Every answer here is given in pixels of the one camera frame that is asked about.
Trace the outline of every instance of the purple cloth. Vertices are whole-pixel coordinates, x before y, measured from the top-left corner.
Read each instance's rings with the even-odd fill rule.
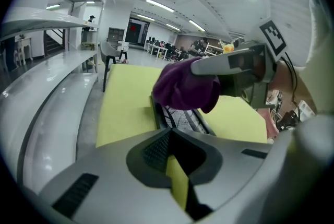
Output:
[[[190,65],[200,57],[167,65],[153,87],[153,96],[162,106],[177,110],[201,108],[209,113],[220,94],[217,76],[195,76]]]

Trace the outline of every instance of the yellow object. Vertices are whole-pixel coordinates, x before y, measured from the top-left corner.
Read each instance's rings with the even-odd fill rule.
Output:
[[[267,143],[265,120],[241,98],[220,96],[210,113],[200,112],[217,137]]]
[[[172,195],[174,199],[185,210],[189,179],[173,155],[168,158],[166,175],[172,179]]]
[[[161,69],[112,65],[99,118],[96,146],[116,142],[157,129],[151,91]],[[221,96],[209,113],[201,112],[218,137],[267,142],[265,120],[240,98]],[[175,157],[168,160],[166,174],[172,178],[172,195],[185,209],[188,177]]]
[[[161,69],[115,64],[104,93],[96,146],[157,129],[151,92]]]
[[[234,45],[233,44],[228,44],[223,46],[223,53],[230,53],[234,51]]]

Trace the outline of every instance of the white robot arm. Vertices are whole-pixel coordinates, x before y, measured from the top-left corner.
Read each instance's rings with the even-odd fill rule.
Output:
[[[235,46],[234,52],[193,62],[192,73],[217,75],[222,95],[242,97],[254,109],[271,107],[266,104],[268,84],[275,75],[277,61],[287,51],[282,34],[268,18],[237,39]]]

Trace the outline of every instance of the wall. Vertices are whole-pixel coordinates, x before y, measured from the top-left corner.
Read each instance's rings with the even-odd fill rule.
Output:
[[[70,9],[71,9],[71,4],[67,2],[60,2],[60,7],[57,7],[55,9],[50,9],[50,11],[53,11],[55,13],[61,13],[61,14],[67,14],[69,15]]]
[[[171,43],[172,45],[174,45],[177,33],[162,26],[156,25],[155,23],[150,23],[150,26],[148,27],[147,31],[146,40],[148,40],[149,37],[153,37],[156,38],[156,40],[165,41],[167,43]]]
[[[87,4],[85,13],[83,14],[84,15],[83,19],[88,20],[89,16],[94,15],[95,19],[93,20],[93,23],[98,25],[100,20],[101,9],[102,9],[102,4],[94,4],[94,5]]]
[[[202,38],[203,37],[187,36],[187,35],[184,35],[184,34],[179,34],[177,36],[175,46],[176,46],[177,49],[180,49],[181,47],[183,47],[183,49],[185,51],[188,51],[190,49],[192,43],[195,40],[201,40]],[[208,38],[208,42],[212,46],[216,46],[216,47],[221,48],[221,45],[218,44],[219,40],[217,40],[217,39]]]
[[[59,30],[56,29],[54,31],[57,32],[60,36],[63,36],[63,34],[60,33]],[[52,30],[47,30],[46,34],[48,34],[53,40],[57,41],[60,45],[63,44],[63,39],[60,36],[58,36],[57,34],[55,34]]]
[[[102,12],[99,41],[105,41],[107,39],[109,27],[124,29],[125,40],[132,8],[133,3],[127,1],[116,0],[116,4],[112,1],[107,1],[105,3],[104,11]]]
[[[11,7],[30,7],[45,9],[48,0],[13,0]],[[31,37],[31,53],[33,57],[44,55],[43,31],[26,33],[26,37]]]
[[[74,3],[72,16],[79,19],[83,19],[83,15],[86,10],[86,3],[82,5],[82,2]],[[82,27],[70,28],[69,29],[69,48],[79,49],[81,45],[81,32]]]
[[[186,36],[183,34],[179,34],[175,42],[175,47],[177,49],[180,49],[181,47],[183,47],[183,50],[188,51],[190,47],[192,46],[192,43],[195,40],[200,40],[200,39],[202,39],[202,37]]]

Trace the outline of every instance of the person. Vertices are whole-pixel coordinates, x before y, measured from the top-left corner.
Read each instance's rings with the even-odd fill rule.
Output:
[[[207,38],[194,41],[190,47],[189,58],[205,56],[204,51],[208,44],[209,43]]]
[[[1,53],[6,51],[6,65],[9,72],[15,70],[17,65],[14,62],[15,37],[8,38],[1,42]]]
[[[95,16],[91,15],[91,16],[89,16],[88,21],[89,22],[93,22],[93,19],[95,19]],[[82,32],[82,39],[81,39],[82,42],[86,42],[87,41],[87,35],[88,35],[87,32],[89,32],[90,29],[94,29],[94,28],[93,27],[83,27],[83,29],[82,29],[82,31],[83,31]]]

